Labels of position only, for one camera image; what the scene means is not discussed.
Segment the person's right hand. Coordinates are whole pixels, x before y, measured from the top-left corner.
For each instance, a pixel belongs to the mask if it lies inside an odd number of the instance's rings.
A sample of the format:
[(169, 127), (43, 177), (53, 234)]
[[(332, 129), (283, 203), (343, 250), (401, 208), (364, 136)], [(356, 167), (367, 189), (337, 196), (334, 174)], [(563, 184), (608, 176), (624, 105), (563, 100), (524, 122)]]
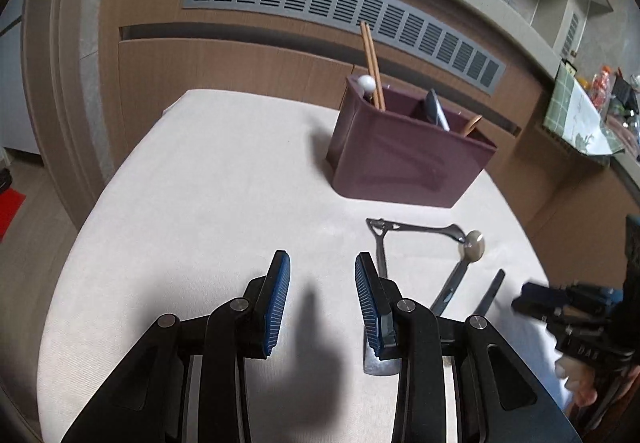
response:
[(554, 371), (565, 389), (573, 394), (573, 403), (578, 408), (590, 406), (597, 400), (596, 372), (592, 367), (563, 355), (555, 361)]

